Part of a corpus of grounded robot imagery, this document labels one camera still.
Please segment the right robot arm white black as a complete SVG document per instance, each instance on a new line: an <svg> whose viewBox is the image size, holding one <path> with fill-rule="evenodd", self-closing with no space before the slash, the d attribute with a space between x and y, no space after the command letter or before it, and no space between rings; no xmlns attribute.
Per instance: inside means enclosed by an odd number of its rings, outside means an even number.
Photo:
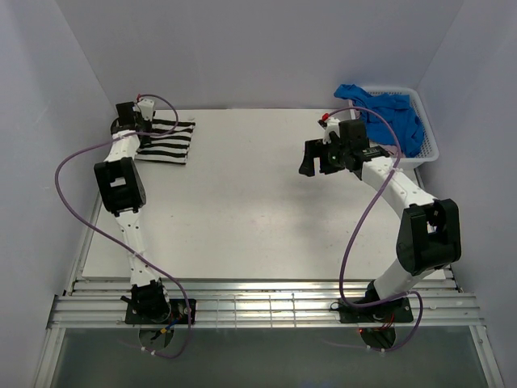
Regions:
<svg viewBox="0 0 517 388"><path fill-rule="evenodd" d="M459 209L453 200L435 198L399 171L387 150L370 144L361 120L324 116L318 123L325 134L305 142L300 174L349 171L400 219L393 263L368 285L363 298L341 300L345 311L383 321L419 281L460 258Z"/></svg>

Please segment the blue tank top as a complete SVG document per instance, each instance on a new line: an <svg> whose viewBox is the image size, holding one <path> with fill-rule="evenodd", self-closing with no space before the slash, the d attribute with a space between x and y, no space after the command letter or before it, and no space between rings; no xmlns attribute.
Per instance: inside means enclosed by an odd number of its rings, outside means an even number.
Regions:
<svg viewBox="0 0 517 388"><path fill-rule="evenodd" d="M393 129L406 157L414 158L420 153L425 130L408 95L373 95L354 84L342 84L334 92L334 97L351 100L356 107L367 108L381 115Z"/></svg>

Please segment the black white striped tank top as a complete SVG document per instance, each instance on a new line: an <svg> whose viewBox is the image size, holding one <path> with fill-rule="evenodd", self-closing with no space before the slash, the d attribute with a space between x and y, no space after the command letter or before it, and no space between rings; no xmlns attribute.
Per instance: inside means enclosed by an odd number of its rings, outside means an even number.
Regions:
<svg viewBox="0 0 517 388"><path fill-rule="evenodd" d="M195 127L195 121L176 123L154 119L152 130L160 137L151 137L145 144L142 142L135 159L141 162L186 165Z"/></svg>

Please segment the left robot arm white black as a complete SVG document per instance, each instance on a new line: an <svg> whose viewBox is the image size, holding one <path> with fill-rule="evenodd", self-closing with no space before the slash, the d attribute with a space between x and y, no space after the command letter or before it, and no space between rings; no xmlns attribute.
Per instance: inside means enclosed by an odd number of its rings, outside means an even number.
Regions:
<svg viewBox="0 0 517 388"><path fill-rule="evenodd" d="M141 208L146 194L135 159L141 144L150 141L155 102L139 97L137 101L116 105L118 118L111 127L113 143L107 157L94 165L94 173L105 209L120 229L128 246L131 297L124 300L130 310L153 323L165 322L171 304L157 271L141 260L145 242L141 233Z"/></svg>

